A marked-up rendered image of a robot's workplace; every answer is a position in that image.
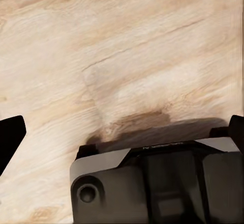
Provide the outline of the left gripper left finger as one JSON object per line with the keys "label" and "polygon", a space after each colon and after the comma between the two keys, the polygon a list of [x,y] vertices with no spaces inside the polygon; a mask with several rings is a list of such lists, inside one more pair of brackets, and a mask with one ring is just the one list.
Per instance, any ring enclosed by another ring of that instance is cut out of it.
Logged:
{"label": "left gripper left finger", "polygon": [[4,172],[25,135],[26,126],[22,115],[0,121],[0,175]]}

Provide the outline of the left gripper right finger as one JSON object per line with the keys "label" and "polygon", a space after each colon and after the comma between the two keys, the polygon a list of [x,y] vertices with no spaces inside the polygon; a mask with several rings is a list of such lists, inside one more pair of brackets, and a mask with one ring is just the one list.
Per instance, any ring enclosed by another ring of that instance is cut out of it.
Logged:
{"label": "left gripper right finger", "polygon": [[244,156],[244,117],[238,115],[231,117],[228,134]]}

